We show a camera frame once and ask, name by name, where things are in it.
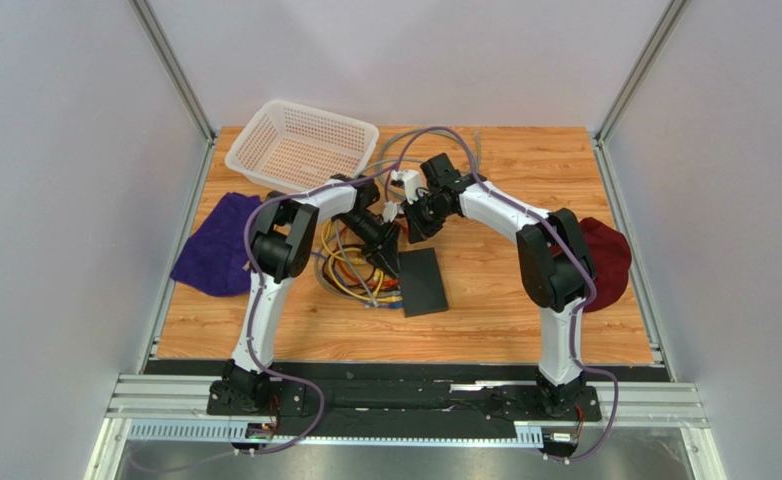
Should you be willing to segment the black network switch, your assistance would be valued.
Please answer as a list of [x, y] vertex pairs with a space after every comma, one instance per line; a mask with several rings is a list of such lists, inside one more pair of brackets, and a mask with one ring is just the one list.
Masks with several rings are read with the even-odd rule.
[[449, 303], [434, 248], [399, 254], [399, 285], [406, 318], [445, 312]]

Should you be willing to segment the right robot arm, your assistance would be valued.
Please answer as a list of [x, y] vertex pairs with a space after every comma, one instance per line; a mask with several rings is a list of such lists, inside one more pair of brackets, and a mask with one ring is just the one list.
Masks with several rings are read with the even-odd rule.
[[476, 173], [462, 174], [444, 154], [418, 171], [391, 173], [389, 182], [405, 193], [400, 210], [410, 243], [435, 236], [449, 216], [458, 215], [516, 246], [523, 288], [540, 311], [542, 351], [534, 403], [551, 418], [575, 410], [585, 386], [579, 327], [596, 292], [595, 265], [575, 214], [523, 203]]

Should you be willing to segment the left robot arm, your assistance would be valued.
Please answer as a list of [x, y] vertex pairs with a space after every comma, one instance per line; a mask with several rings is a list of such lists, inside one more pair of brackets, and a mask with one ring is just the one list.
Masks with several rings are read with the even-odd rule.
[[272, 192], [244, 228], [252, 289], [241, 338], [220, 380], [212, 383], [208, 413], [261, 415], [274, 404], [270, 367], [285, 300], [305, 270], [319, 222], [338, 220], [364, 242], [362, 255], [378, 271], [400, 275], [400, 227], [370, 212], [380, 198], [371, 177], [335, 175], [303, 193]]

